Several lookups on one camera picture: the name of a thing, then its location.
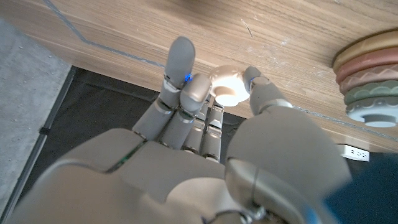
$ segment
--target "blue led light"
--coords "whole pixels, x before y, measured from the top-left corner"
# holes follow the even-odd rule
[[[191,73],[185,76],[185,82],[190,82],[192,80]]]

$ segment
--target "gray plastic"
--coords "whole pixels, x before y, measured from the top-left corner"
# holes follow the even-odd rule
[[[229,211],[217,214],[211,224],[248,224],[238,211]]]
[[[154,140],[172,117],[173,111],[156,99],[147,111],[141,116],[132,130],[146,140]]]
[[[191,114],[198,114],[211,88],[211,81],[204,74],[196,74],[184,86],[180,95],[181,107]]]
[[[225,183],[232,198],[251,212],[258,207],[253,204],[253,189],[256,183],[257,167],[237,159],[228,159],[225,164]]]
[[[191,74],[195,61],[195,47],[186,37],[178,37],[171,45],[164,74],[173,86],[181,89],[185,77]]]
[[[218,103],[213,104],[207,123],[219,129],[223,128],[224,109]]]
[[[266,206],[272,213],[283,217],[287,223],[321,223],[316,211],[300,192],[262,169],[258,169],[252,197],[254,202]]]
[[[256,77],[251,82],[250,107],[254,115],[262,113],[269,106],[292,105],[279,89],[266,77]]]
[[[200,154],[203,157],[212,157],[220,162],[221,134],[221,129],[207,126],[200,150]]]
[[[66,153],[60,161],[86,164],[106,172],[143,142],[144,139],[132,131],[111,129]]]
[[[249,66],[243,73],[243,85],[248,93],[251,90],[251,82],[253,78],[261,76],[261,72],[253,66]]]
[[[159,98],[165,105],[175,110],[180,105],[180,94],[180,89],[175,88],[166,79],[163,80],[163,85],[159,94]]]
[[[136,136],[111,130],[79,151],[104,143],[118,147],[119,141],[128,142],[129,134]],[[112,173],[68,160],[60,159],[40,177],[8,223],[202,224],[222,211],[242,209],[229,196],[221,164],[155,142],[142,146]]]
[[[197,115],[197,119],[201,119],[202,121],[206,120],[206,116],[207,116],[207,111],[209,108],[209,101],[210,101],[211,95],[208,95],[205,103],[203,104],[203,106],[200,108],[200,111]]]
[[[205,122],[200,119],[195,119],[193,126],[188,133],[187,138],[184,141],[183,149],[192,151],[195,154],[199,154],[201,139],[205,128]]]
[[[331,139],[301,111],[271,106],[246,120],[229,144],[230,157],[278,177],[304,196],[323,223],[336,222],[325,211],[322,198],[350,181],[347,163]]]
[[[182,144],[193,126],[194,119],[195,118],[192,118],[182,110],[178,110],[170,123],[166,126],[159,141],[172,149],[181,149]]]
[[[129,185],[165,202],[179,183],[197,177],[224,178],[224,166],[184,151],[147,142],[120,170]]]

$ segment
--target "power outlet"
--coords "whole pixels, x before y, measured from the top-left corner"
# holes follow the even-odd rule
[[[344,144],[337,145],[337,148],[340,150],[341,156],[343,156],[347,159],[369,162],[369,152],[368,151],[358,149],[357,147],[344,145]]]

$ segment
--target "pink ring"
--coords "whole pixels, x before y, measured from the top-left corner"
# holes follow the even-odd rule
[[[398,47],[370,52],[342,65],[336,73],[336,82],[340,84],[348,76],[367,68],[395,63],[398,63]]]
[[[387,80],[398,80],[398,64],[381,65],[354,73],[340,83],[340,93],[345,95],[357,86]]]

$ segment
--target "stacked plates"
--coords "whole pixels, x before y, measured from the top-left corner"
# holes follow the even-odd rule
[[[333,64],[351,119],[379,128],[398,122],[398,31],[362,40]]]

